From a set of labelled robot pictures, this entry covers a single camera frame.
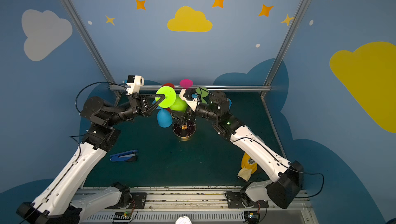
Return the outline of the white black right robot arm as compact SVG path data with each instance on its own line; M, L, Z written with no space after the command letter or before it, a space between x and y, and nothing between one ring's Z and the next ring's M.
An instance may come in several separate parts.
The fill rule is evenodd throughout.
M179 93L188 107L186 118L202 117L213 122L219 136L243 150L267 174L268 180L252 182L240 191L244 206L271 200L276 206L286 209L303 186L303 166L274 152L252 130L230 112L230 100L221 91L210 93L209 103L201 102L204 90L183 89Z

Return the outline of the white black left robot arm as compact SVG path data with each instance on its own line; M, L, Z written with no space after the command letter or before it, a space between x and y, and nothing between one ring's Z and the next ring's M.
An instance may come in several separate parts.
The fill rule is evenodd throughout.
M85 199L72 198L117 142L121 132L114 126L137 116L150 116L165 98L164 94L133 93L128 96L128 102L120 106L97 96L89 98L80 114L91 126L77 151L47 189L34 201L22 203L16 213L30 224L79 224L107 207L128 205L130 189L120 184Z

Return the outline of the green wine glass front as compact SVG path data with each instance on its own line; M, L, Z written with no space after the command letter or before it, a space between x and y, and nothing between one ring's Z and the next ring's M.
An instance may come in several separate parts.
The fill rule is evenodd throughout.
M156 94L165 96L165 99L158 105L160 108L169 108L172 111L180 112L187 109L187 103L181 100L180 96L170 86L161 87Z

